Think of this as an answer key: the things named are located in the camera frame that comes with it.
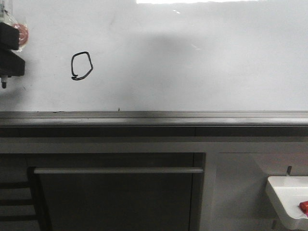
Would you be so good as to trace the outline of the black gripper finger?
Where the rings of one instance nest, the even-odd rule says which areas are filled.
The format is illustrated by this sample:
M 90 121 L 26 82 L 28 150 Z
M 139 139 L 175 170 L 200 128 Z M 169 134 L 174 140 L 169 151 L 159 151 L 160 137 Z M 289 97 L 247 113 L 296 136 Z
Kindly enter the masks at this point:
M 0 74 L 7 76 L 23 76 L 25 61 L 9 50 L 0 50 Z
M 19 50 L 19 30 L 1 22 L 0 48 L 5 50 Z

